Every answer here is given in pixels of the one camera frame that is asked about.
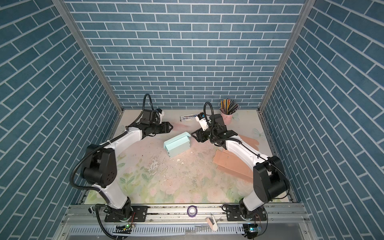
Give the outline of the light blue paper box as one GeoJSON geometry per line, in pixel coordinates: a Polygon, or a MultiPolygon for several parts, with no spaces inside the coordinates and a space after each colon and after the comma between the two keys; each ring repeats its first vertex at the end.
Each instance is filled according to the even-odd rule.
{"type": "Polygon", "coordinates": [[[184,132],[164,142],[164,149],[173,158],[191,148],[191,134],[184,132]]]}

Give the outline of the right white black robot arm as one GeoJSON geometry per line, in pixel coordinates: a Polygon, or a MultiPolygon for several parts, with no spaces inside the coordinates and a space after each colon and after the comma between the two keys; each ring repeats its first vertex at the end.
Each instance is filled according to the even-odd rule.
{"type": "Polygon", "coordinates": [[[253,191],[239,202],[239,211],[244,219],[253,218],[262,206],[289,191],[290,183],[284,173],[282,161],[264,155],[247,144],[236,132],[228,130],[221,115],[195,117],[201,128],[192,133],[199,143],[210,141],[217,147],[235,154],[253,171],[253,191]]]}

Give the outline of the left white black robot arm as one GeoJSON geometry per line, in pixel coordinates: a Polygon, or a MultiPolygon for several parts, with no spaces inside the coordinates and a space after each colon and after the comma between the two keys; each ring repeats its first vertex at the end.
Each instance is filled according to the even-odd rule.
{"type": "Polygon", "coordinates": [[[139,122],[126,126],[121,135],[103,146],[88,146],[85,161],[81,165],[82,178],[105,200],[107,214],[117,222],[129,221],[133,209],[131,200],[123,193],[116,180],[116,157],[145,137],[167,134],[173,129],[169,122],[163,122],[165,112],[161,109],[143,110],[141,114],[139,122]]]}

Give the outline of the white pencil box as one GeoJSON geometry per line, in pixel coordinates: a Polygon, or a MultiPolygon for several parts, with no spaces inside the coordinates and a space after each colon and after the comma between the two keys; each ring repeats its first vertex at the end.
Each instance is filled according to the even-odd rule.
{"type": "Polygon", "coordinates": [[[180,122],[194,121],[198,115],[199,113],[180,116],[180,122]]]}

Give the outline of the pink flat paper box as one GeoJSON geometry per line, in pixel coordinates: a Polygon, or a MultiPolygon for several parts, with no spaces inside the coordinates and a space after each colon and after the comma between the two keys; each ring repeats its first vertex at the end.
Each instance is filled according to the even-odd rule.
{"type": "Polygon", "coordinates": [[[253,183],[253,168],[250,168],[239,157],[228,150],[217,150],[213,158],[217,169],[231,176],[253,183]]]}

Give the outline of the pink pen cup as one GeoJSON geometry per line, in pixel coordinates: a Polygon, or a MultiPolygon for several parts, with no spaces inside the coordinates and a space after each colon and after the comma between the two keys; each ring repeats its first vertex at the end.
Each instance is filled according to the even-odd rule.
{"type": "Polygon", "coordinates": [[[226,126],[228,126],[232,122],[233,115],[226,115],[224,113],[221,113],[221,116],[222,116],[224,124],[226,126]]]}

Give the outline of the colored pencils bundle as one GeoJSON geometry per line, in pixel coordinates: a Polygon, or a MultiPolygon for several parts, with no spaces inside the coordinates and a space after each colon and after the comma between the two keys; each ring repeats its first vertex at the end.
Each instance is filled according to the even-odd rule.
{"type": "Polygon", "coordinates": [[[239,109],[239,104],[235,100],[224,99],[220,101],[220,110],[225,115],[232,115],[239,109]]]}

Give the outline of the purple tape roll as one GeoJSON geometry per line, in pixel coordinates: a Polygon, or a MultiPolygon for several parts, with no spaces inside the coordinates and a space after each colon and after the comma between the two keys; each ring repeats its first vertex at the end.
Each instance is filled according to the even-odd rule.
{"type": "Polygon", "coordinates": [[[190,218],[194,218],[198,214],[197,206],[191,205],[187,208],[187,214],[190,218]]]}

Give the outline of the white pink small tool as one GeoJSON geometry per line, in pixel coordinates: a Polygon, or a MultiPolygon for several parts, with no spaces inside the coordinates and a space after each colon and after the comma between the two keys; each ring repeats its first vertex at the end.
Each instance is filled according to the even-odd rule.
{"type": "Polygon", "coordinates": [[[211,231],[213,231],[213,232],[218,231],[219,227],[218,227],[217,221],[213,215],[211,215],[210,217],[207,217],[206,222],[209,225],[211,231]]]}

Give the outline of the metal base rail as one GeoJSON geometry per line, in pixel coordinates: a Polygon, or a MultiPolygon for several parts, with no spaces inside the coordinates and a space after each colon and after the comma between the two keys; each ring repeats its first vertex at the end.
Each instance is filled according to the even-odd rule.
{"type": "Polygon", "coordinates": [[[299,203],[265,204],[251,220],[240,216],[237,204],[224,207],[222,204],[192,204],[198,214],[190,218],[187,214],[191,204],[133,205],[133,226],[118,223],[107,217],[103,222],[106,230],[128,240],[133,237],[163,237],[183,235],[246,234],[259,235],[260,239],[276,236],[277,239],[315,240],[315,230],[304,205],[299,203]],[[213,215],[218,231],[211,231],[206,218],[213,215]]]}

